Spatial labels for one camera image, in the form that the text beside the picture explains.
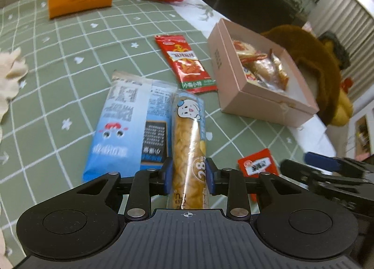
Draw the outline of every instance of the white grid line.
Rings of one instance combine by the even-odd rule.
[[[82,139],[84,139],[84,138],[86,138],[86,137],[88,137],[88,136],[93,135],[94,133],[95,133],[95,132],[87,133],[87,134],[85,134],[85,135],[83,135],[83,136],[81,136],[81,137],[78,137],[77,139],[73,140],[72,142],[68,143],[67,145],[62,146],[61,148],[57,149],[56,151],[52,151],[52,152],[50,152],[50,153],[44,155],[43,157],[41,157],[41,158],[37,159],[36,161],[34,161],[34,162],[28,164],[27,166],[25,166],[25,170],[27,170],[27,169],[29,169],[29,168],[31,168],[31,167],[37,165],[38,163],[42,162],[43,160],[45,160],[45,159],[47,159],[47,158],[49,158],[49,157],[51,157],[51,156],[53,156],[53,155],[55,155],[55,154],[57,154],[57,153],[63,151],[63,150],[65,150],[66,148],[68,148],[68,147],[70,147],[71,145],[73,145],[73,144],[79,142],[80,140],[82,140]],[[0,180],[0,184],[3,184],[4,182],[6,182],[7,180],[11,179],[12,177],[18,175],[18,174],[21,173],[21,172],[22,172],[22,169],[19,169],[19,170],[13,172],[12,174],[10,174],[10,175],[8,175],[7,177],[5,177],[5,178],[3,178],[2,180]]]
[[[270,147],[275,143],[275,141],[277,140],[277,138],[280,136],[280,133],[283,131],[284,127],[285,127],[285,126],[283,126],[283,127],[279,130],[279,132],[278,132],[277,135],[274,137],[274,139],[272,140],[272,142],[267,146],[268,148],[270,148]]]
[[[122,42],[120,42],[118,40],[118,38],[116,37],[116,35],[113,33],[111,27],[108,25],[108,22],[105,20],[105,18],[102,17],[102,14],[100,12],[98,12],[98,14],[100,15],[102,21],[104,22],[105,26],[107,27],[107,29],[109,30],[109,33],[112,35],[112,37],[115,39],[116,42],[118,42],[120,44],[120,47],[122,49],[123,52],[125,52],[125,54],[130,57],[130,54],[129,52],[126,50],[126,48],[123,46]],[[132,57],[130,57],[130,60],[131,62],[134,64],[135,68],[138,70],[139,74],[141,76],[144,76],[143,72],[141,71],[141,69],[139,68],[139,66],[137,65],[137,63],[134,61],[134,59],[132,59]]]
[[[14,116],[13,116],[13,104],[12,103],[10,103],[9,108],[10,108],[10,113],[11,113],[11,123],[12,123],[13,139],[14,139],[14,144],[16,146],[16,151],[17,151],[17,156],[18,156],[19,164],[21,165],[21,171],[22,171],[23,176],[25,178],[27,189],[29,190],[32,202],[34,203],[34,205],[36,205],[36,199],[35,199],[33,191],[31,190],[29,179],[27,178],[27,175],[26,175],[25,167],[23,165],[23,161],[22,161],[22,157],[21,157],[21,152],[19,150],[18,140],[17,140],[17,137],[16,137],[16,133],[14,131]]]
[[[92,44],[91,44],[90,40],[88,39],[88,37],[87,37],[87,35],[86,35],[86,30],[85,30],[85,28],[83,27],[83,24],[82,24],[82,22],[81,22],[79,16],[77,16],[77,21],[78,21],[78,23],[79,23],[79,26],[80,26],[82,32],[83,32],[83,35],[84,35],[84,37],[85,37],[85,40],[86,40],[88,46],[90,47],[90,49],[91,49],[91,51],[92,51],[92,53],[93,53],[93,55],[94,55],[94,57],[95,57],[95,59],[96,59],[96,62],[98,63],[98,65],[100,66],[100,69],[101,69],[102,73],[104,74],[104,77],[107,79],[108,83],[111,83],[111,80],[110,80],[110,78],[109,78],[107,72],[105,71],[104,67],[102,66],[101,61],[100,61],[100,59],[99,59],[99,57],[98,57],[96,51],[95,51],[94,48],[92,47]]]
[[[211,205],[210,209],[215,209],[225,198],[227,198],[227,196],[220,196],[220,198],[218,198],[218,200],[216,200],[216,202]]]
[[[144,76],[142,76],[142,77],[149,77],[149,76],[152,76],[152,75],[155,75],[155,74],[159,74],[159,73],[162,73],[162,72],[165,72],[165,71],[168,71],[168,70],[169,70],[169,69],[156,71],[156,72],[153,72],[153,73],[150,73],[150,74],[144,75]],[[89,97],[94,96],[94,95],[96,95],[96,94],[102,93],[102,92],[107,91],[107,90],[109,90],[109,89],[110,89],[110,87],[107,87],[107,88],[104,88],[104,89],[102,89],[102,90],[99,90],[99,91],[93,92],[93,93],[88,94],[88,95],[86,95],[86,96],[83,96],[83,97],[81,97],[81,98],[78,98],[78,99],[76,99],[76,100],[72,100],[72,101],[70,101],[70,102],[67,102],[66,104],[62,105],[61,107],[58,107],[58,108],[56,108],[56,109],[53,109],[53,110],[49,111],[48,113],[45,114],[45,116],[48,116],[48,115],[50,115],[50,114],[52,114],[52,113],[55,113],[55,112],[57,112],[57,111],[59,111],[59,110],[65,108],[65,107],[67,107],[68,105],[71,105],[71,104],[76,103],[76,102],[80,102],[80,101],[82,101],[82,100],[84,100],[84,99],[86,99],[86,98],[89,98]],[[42,115],[42,116],[39,116],[39,117],[35,118],[34,120],[31,120],[31,121],[25,123],[25,124],[22,125],[22,126],[19,126],[17,129],[14,129],[14,130],[8,132],[7,134],[5,134],[5,135],[3,136],[3,139],[5,139],[5,138],[11,136],[13,133],[18,132],[19,130],[22,130],[22,129],[28,127],[29,125],[32,125],[33,123],[35,123],[35,122],[37,122],[37,121],[39,121],[39,120],[41,120],[41,119],[43,119],[43,118],[44,118],[44,116]]]
[[[3,209],[3,211],[4,211],[4,214],[5,214],[5,218],[6,218],[7,222],[8,222],[8,224],[10,225],[11,234],[12,234],[12,237],[13,237],[14,241],[17,243],[17,245],[18,245],[18,247],[21,249],[23,255],[26,257],[26,254],[25,254],[25,252],[24,252],[23,249],[22,249],[21,243],[19,242],[18,238],[16,237],[16,235],[15,235],[14,232],[13,232],[13,226],[12,226],[10,220],[9,220],[8,213],[7,213],[6,210],[5,210],[5,206],[4,206],[3,199],[1,198],[1,194],[0,194],[0,207],[2,207],[2,209]]]
[[[34,0],[34,9],[36,11],[36,0]],[[34,35],[35,35],[35,24],[36,24],[36,13],[35,13],[35,19],[34,19]],[[36,49],[36,40],[35,39],[33,39],[33,46],[34,46],[34,50],[35,50]],[[38,62],[37,62],[37,57],[36,57],[36,51],[34,51],[35,78],[36,78],[36,85],[37,85],[37,87],[39,87],[40,84],[39,84],[39,74],[38,74],[38,71],[37,71],[37,65],[38,65]],[[46,128],[47,128],[47,132],[48,132],[48,135],[49,135],[50,142],[53,146],[53,149],[56,151],[57,161],[58,161],[58,163],[61,167],[62,173],[63,173],[63,175],[66,179],[66,182],[67,182],[69,188],[71,189],[71,188],[73,188],[73,185],[72,185],[72,182],[69,178],[69,175],[66,172],[66,169],[65,169],[64,164],[61,160],[60,154],[57,152],[57,147],[56,147],[56,144],[55,144],[55,140],[53,139],[52,132],[51,132],[51,129],[49,127],[48,120],[47,120],[46,111],[45,111],[45,108],[44,108],[44,103],[43,103],[43,98],[42,98],[42,93],[40,92],[40,89],[38,89],[38,96],[39,96],[40,107],[42,109],[44,123],[45,123]]]
[[[222,151],[226,146],[228,146],[229,144],[233,144],[233,141],[239,136],[239,135],[241,135],[246,129],[249,129],[250,128],[250,126],[253,124],[255,122],[255,120],[253,120],[251,123],[249,123],[249,124],[246,124],[245,122],[244,122],[244,124],[246,124],[246,127],[242,130],[242,131],[240,131],[238,134],[236,134],[232,139],[229,139],[229,141],[228,142],[226,142],[223,146],[221,146],[216,152],[214,152],[212,155],[211,155],[211,157],[213,158],[215,155],[217,155],[220,151]]]
[[[273,128],[273,126],[268,122],[267,123],[268,125],[269,125],[269,127],[275,132],[275,133],[277,133],[277,131]],[[286,143],[283,141],[283,139],[282,139],[282,137],[280,136],[280,133],[282,132],[282,131],[279,131],[279,140],[280,140],[280,142],[282,143],[282,145],[284,145],[285,146],[285,148],[286,148],[286,150],[287,150],[287,152],[288,152],[288,154],[289,154],[289,156],[290,156],[290,160],[292,160],[292,161],[294,161],[295,159],[294,159],[294,157],[292,156],[292,152],[288,149],[288,146],[286,145]]]
[[[152,23],[151,18],[149,18],[147,14],[145,14],[145,17],[147,17],[147,18],[149,19],[149,21]],[[160,32],[165,33],[164,31],[162,31],[162,30],[161,30],[161,29],[156,25],[156,22],[157,22],[157,21],[153,21],[153,24],[155,25],[155,27],[156,27]],[[164,55],[160,55],[160,53],[159,53],[158,51],[155,50],[155,48],[154,48],[154,47],[152,46],[152,44],[149,42],[148,38],[146,38],[145,40],[147,41],[147,43],[149,44],[149,46],[150,46],[150,47],[151,47],[151,48],[156,52],[156,54],[158,55],[158,57],[160,57],[160,59],[165,63],[165,65],[166,65],[169,69],[171,69],[169,63],[165,60],[165,56],[164,56]]]
[[[1,18],[1,30],[0,30],[0,36],[1,36],[1,33],[3,32],[3,27],[4,27],[4,8],[1,9],[1,13],[2,13],[2,18]]]
[[[113,62],[116,62],[116,61],[124,60],[124,59],[126,59],[126,58],[128,58],[128,57],[135,57],[135,56],[140,56],[140,55],[143,55],[143,54],[149,54],[149,53],[153,53],[153,52],[154,52],[154,51],[149,51],[149,52],[143,52],[143,53],[140,53],[140,54],[134,54],[134,55],[130,55],[130,56],[124,56],[124,57],[121,57],[121,58],[118,58],[118,59],[114,59],[114,60],[111,60],[111,61],[108,61],[108,62],[102,63],[102,65],[104,66],[104,65],[109,64],[109,63],[113,63]],[[205,60],[210,60],[210,58],[200,59],[200,61],[205,61]],[[87,68],[85,68],[85,69],[83,69],[83,70],[79,70],[79,71],[77,71],[77,72],[71,73],[71,75],[74,76],[74,75],[77,75],[77,74],[79,74],[79,73],[82,73],[82,72],[85,72],[85,71],[88,71],[88,70],[94,69],[94,68],[99,67],[99,66],[100,66],[99,64],[96,64],[96,65],[94,65],[94,66],[92,66],[92,67],[87,67]],[[157,71],[157,72],[155,72],[155,73],[148,74],[148,75],[146,75],[146,76],[154,75],[154,74],[157,74],[158,72],[160,72],[160,71]],[[60,79],[64,79],[64,78],[67,78],[67,77],[68,77],[68,75],[63,75],[63,76],[61,76],[61,77],[55,78],[55,79],[53,79],[53,80],[51,80],[51,81],[49,81],[49,82],[47,82],[47,83],[45,83],[45,84],[42,84],[39,88],[46,87],[46,86],[48,86],[48,85],[50,85],[50,84],[53,84],[54,82],[56,82],[56,81],[58,81],[58,80],[60,80]],[[36,89],[34,89],[34,90],[31,90],[31,91],[29,91],[29,92],[27,92],[27,93],[25,93],[25,94],[20,95],[20,96],[17,96],[17,97],[16,97],[15,99],[13,99],[12,101],[13,101],[13,103],[14,103],[14,102],[16,102],[16,101],[18,101],[18,100],[20,100],[20,99],[22,99],[22,98],[25,98],[26,96],[29,96],[29,95],[33,94],[33,93],[36,92],[37,90],[38,90],[38,88],[36,88]]]
[[[77,99],[79,109],[80,109],[80,111],[81,111],[81,113],[83,115],[83,118],[85,119],[86,125],[87,125],[88,129],[92,132],[93,131],[92,125],[91,125],[91,123],[90,123],[90,121],[89,121],[89,119],[87,117],[87,114],[86,114],[86,112],[85,112],[85,110],[84,110],[84,108],[82,106],[82,103],[79,100],[77,89],[75,88],[74,82],[72,80],[72,75],[70,73],[70,69],[69,69],[68,63],[67,63],[66,58],[65,58],[65,53],[64,53],[64,50],[62,48],[61,37],[60,37],[60,33],[58,31],[58,26],[57,26],[56,20],[54,21],[54,23],[55,23],[55,27],[56,27],[57,40],[59,41],[58,44],[59,44],[59,47],[60,47],[60,52],[61,52],[61,55],[62,55],[62,59],[63,59],[63,62],[64,62],[64,66],[65,66],[65,70],[66,70],[67,76],[69,78],[70,85],[72,87],[74,96]]]
[[[158,22],[170,22],[169,20],[160,20],[160,21],[155,21],[155,22],[143,22],[143,23],[141,23],[142,25],[146,25],[146,24],[150,24],[150,23],[153,23],[153,24],[155,24],[155,23],[158,23]],[[121,28],[129,28],[129,27],[132,27],[133,25],[126,25],[126,26],[119,26],[119,27],[115,27],[115,28],[112,28],[112,29],[121,29]],[[95,34],[95,33],[101,33],[101,32],[107,32],[108,31],[108,29],[104,29],[104,30],[99,30],[99,31],[95,31],[95,32],[90,32],[90,33],[86,33],[86,35],[88,36],[88,35],[92,35],[92,34]],[[52,30],[52,31],[48,31],[47,33],[49,34],[49,33],[53,33],[53,32],[55,32],[55,30]],[[79,38],[79,37],[82,37],[82,36],[84,36],[83,34],[82,35],[77,35],[77,36],[74,36],[74,37],[69,37],[69,38],[66,38],[66,39],[64,39],[64,40],[61,40],[61,42],[64,42],[64,41],[69,41],[69,40],[72,40],[72,39],[76,39],[76,38]],[[119,40],[118,42],[120,42],[120,41],[127,41],[127,40],[132,40],[132,39],[138,39],[139,37],[134,37],[134,38],[129,38],[129,39],[122,39],[122,40]],[[26,42],[26,41],[29,41],[29,40],[32,40],[32,38],[29,38],[29,39],[27,39],[27,40],[25,40],[25,41],[23,41],[22,43],[24,43],[24,42]],[[39,52],[39,51],[41,51],[41,50],[44,50],[44,49],[46,49],[46,48],[50,48],[50,47],[52,47],[52,46],[55,46],[55,45],[57,45],[58,44],[58,42],[55,42],[55,43],[53,43],[53,44],[48,44],[47,46],[43,46],[42,48],[39,48],[39,49],[37,49],[36,51],[37,52]],[[32,53],[27,53],[26,55],[25,55],[25,57],[27,57],[27,56],[30,56]]]
[[[17,34],[18,24],[19,24],[19,1],[18,1],[18,17],[17,17],[17,24],[16,24],[16,29],[14,30],[14,34],[13,34],[12,51],[14,50],[14,40],[16,39],[16,34]]]
[[[17,222],[18,222],[18,219],[15,219],[14,221],[5,224],[4,226],[1,227],[1,231],[4,231],[5,229],[9,227],[14,226]]]
[[[240,156],[241,157],[244,157],[244,155],[242,154],[242,152],[239,150],[239,148],[236,146],[236,144],[234,144],[233,142],[233,138],[230,138],[228,137],[228,135],[225,133],[225,131],[222,130],[222,128],[218,125],[218,123],[216,122],[216,120],[212,117],[212,116],[209,116],[209,118],[212,119],[212,121],[216,124],[216,126],[218,127],[218,129],[221,130],[221,132],[223,133],[223,135],[225,135],[225,137],[229,140],[229,142],[232,143],[232,145],[234,146],[234,148],[239,152]]]
[[[147,14],[147,13],[154,13],[154,12],[156,12],[156,11],[150,11],[150,12],[144,12],[144,11],[142,11],[142,12],[137,12],[137,13],[127,13],[126,15],[135,15],[135,14],[141,14],[141,13],[144,13],[144,14]],[[169,11],[164,11],[164,12],[175,12],[175,10],[169,10]],[[72,14],[71,15],[71,17],[76,17],[77,16],[77,13],[75,13],[75,14]],[[118,15],[109,15],[109,16],[104,16],[105,18],[111,18],[111,17],[117,17],[117,16],[123,16],[123,14],[118,14]],[[89,20],[84,20],[84,21],[82,21],[82,23],[85,23],[85,22],[92,22],[92,21],[95,21],[95,20],[101,20],[101,18],[93,18],[93,19],[89,19]],[[158,21],[155,21],[155,22],[169,22],[170,20],[158,20]],[[173,21],[186,21],[186,20],[184,20],[184,19],[175,19],[175,20],[173,20]],[[76,25],[76,23],[68,23],[68,24],[66,24],[66,25],[63,25],[63,26],[61,26],[61,27],[59,27],[60,29],[64,29],[64,28],[67,28],[67,27],[70,27],[70,26],[74,26],[74,25]],[[117,28],[124,28],[124,27],[129,27],[130,25],[126,25],[126,26],[120,26],[120,27],[116,27],[116,28],[113,28],[113,29],[117,29]],[[25,31],[23,31],[22,33],[25,33],[26,31],[31,31],[32,30],[32,28],[30,28],[30,29],[25,29]],[[54,32],[55,30],[50,30],[50,31],[45,31],[45,32],[43,32],[43,33],[40,33],[40,34],[37,34],[36,36],[35,36],[35,38],[37,38],[37,37],[40,37],[40,36],[42,36],[42,35],[45,35],[45,34],[49,34],[49,33],[52,33],[52,32]],[[102,32],[102,31],[95,31],[95,32],[91,32],[91,33],[88,33],[88,35],[89,34],[93,34],[93,33],[98,33],[98,32]],[[9,40],[9,39],[12,39],[13,37],[12,36],[9,36],[8,38],[5,38],[5,39],[3,39],[1,42],[5,42],[5,41],[7,41],[7,40]],[[22,44],[22,43],[24,43],[24,42],[26,42],[26,41],[30,41],[30,40],[32,40],[33,39],[33,37],[30,37],[30,38],[28,38],[28,39],[25,39],[25,40],[23,40],[20,44]]]
[[[151,37],[151,36],[154,36],[154,34],[151,34],[151,35],[145,35],[145,36],[143,36],[144,38],[147,38],[147,37]],[[108,42],[107,44],[102,44],[102,45],[99,45],[99,46],[94,46],[94,47],[92,47],[91,48],[91,50],[94,50],[94,49],[97,49],[97,48],[101,48],[101,47],[104,47],[104,46],[109,46],[109,45],[111,45],[111,44],[118,44],[118,43],[122,43],[122,42],[124,42],[124,41],[131,41],[131,40],[134,40],[134,41],[136,41],[136,40],[138,40],[139,39],[139,37],[135,37],[135,38],[130,38],[130,39],[124,39],[124,40],[120,40],[120,41],[112,41],[112,42]],[[76,55],[78,55],[78,54],[81,54],[81,53],[84,53],[84,52],[86,52],[87,50],[89,50],[90,48],[88,48],[88,49],[84,49],[84,50],[81,50],[81,51],[78,51],[78,52],[75,52],[75,53],[72,53],[72,54],[69,54],[69,55],[66,55],[65,57],[66,58],[68,58],[68,57],[72,57],[72,56],[76,56]],[[44,68],[44,67],[46,67],[46,66],[49,66],[50,64],[52,64],[52,63],[54,63],[54,62],[57,62],[57,61],[61,61],[61,57],[60,58],[57,58],[57,59],[54,59],[54,60],[51,60],[51,61],[49,61],[49,62],[47,62],[47,63],[45,63],[45,64],[42,64],[41,66],[38,66],[37,67],[37,69],[39,70],[39,69],[41,69],[41,68]]]

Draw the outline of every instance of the white star pattern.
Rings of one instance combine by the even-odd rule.
[[[19,88],[20,89],[23,89],[25,86],[26,86],[27,82],[26,80],[22,80],[20,83],[19,83]]]
[[[84,60],[83,57],[75,57],[75,58],[74,58],[74,61],[75,61],[76,64],[80,64],[80,63],[82,63],[83,60]]]
[[[65,129],[66,131],[70,129],[70,126],[72,125],[72,122],[70,121],[70,118],[62,121],[62,127],[61,130]]]
[[[206,139],[211,141],[213,139],[213,133],[212,132],[207,132],[206,133]]]

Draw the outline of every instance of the open gift box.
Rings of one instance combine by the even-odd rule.
[[[285,92],[275,92],[247,81],[232,40],[251,44],[281,60],[289,76]],[[225,113],[299,127],[319,108],[302,74],[288,52],[278,44],[229,20],[221,19],[208,38],[218,86],[221,109]]]

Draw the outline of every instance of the table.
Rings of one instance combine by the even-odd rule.
[[[177,33],[214,76],[206,37],[220,15],[198,0],[177,6],[113,0],[111,8],[50,21],[47,0],[21,0],[5,7],[1,16],[1,50],[20,46],[29,66],[1,123],[0,156],[9,158],[0,161],[0,226],[16,265],[24,258],[15,233],[18,217],[81,184],[112,72],[176,82],[154,35]],[[264,148],[278,164],[286,158],[302,161],[303,150],[287,127],[224,114],[216,92],[201,97],[211,133],[207,155],[219,168],[236,168],[239,158]],[[152,201],[153,209],[165,206],[165,198]],[[226,198],[211,196],[210,205],[225,209]]]

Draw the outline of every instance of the small red packet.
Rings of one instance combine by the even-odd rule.
[[[155,36],[155,40],[183,90],[192,93],[217,90],[216,81],[203,68],[183,35],[158,35]]]
[[[279,175],[269,149],[263,149],[260,152],[241,158],[237,163],[245,177],[257,178],[264,171]],[[256,201],[255,194],[251,194],[251,198],[253,201]]]

